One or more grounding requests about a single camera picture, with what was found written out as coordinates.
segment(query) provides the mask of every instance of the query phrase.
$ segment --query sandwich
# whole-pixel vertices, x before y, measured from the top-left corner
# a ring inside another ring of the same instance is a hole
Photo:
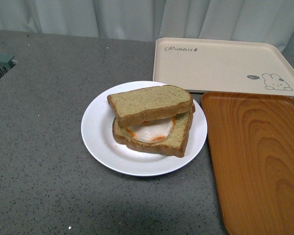
[[[163,85],[110,94],[115,141],[129,149],[184,157],[195,106],[186,90]]]

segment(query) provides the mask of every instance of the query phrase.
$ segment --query speckled surface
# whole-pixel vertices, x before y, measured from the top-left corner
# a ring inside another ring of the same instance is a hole
[[[185,167],[144,178],[108,169],[83,143],[87,106],[151,81],[154,46],[0,31],[0,53],[18,61],[0,79],[0,235],[225,234],[207,143]]]

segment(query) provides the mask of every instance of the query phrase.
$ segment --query white curtain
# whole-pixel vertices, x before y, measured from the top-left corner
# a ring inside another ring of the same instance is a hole
[[[294,54],[294,0],[0,0],[0,29],[261,42]]]

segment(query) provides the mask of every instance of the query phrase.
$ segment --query white plate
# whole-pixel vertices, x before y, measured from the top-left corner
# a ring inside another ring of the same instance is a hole
[[[164,85],[160,82],[137,81],[112,87],[97,96],[87,107],[81,124],[81,133],[89,152],[100,163],[120,173],[135,176],[155,176],[175,171],[197,156],[207,136],[207,121],[201,107],[194,100],[196,111],[183,158],[161,154],[142,153],[115,142],[112,122],[115,117],[107,96],[145,87]]]

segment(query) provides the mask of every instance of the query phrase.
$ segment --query sandwich filling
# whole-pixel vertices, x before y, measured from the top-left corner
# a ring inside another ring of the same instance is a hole
[[[165,140],[175,126],[175,117],[146,121],[126,128],[134,139],[145,143],[157,143]]]

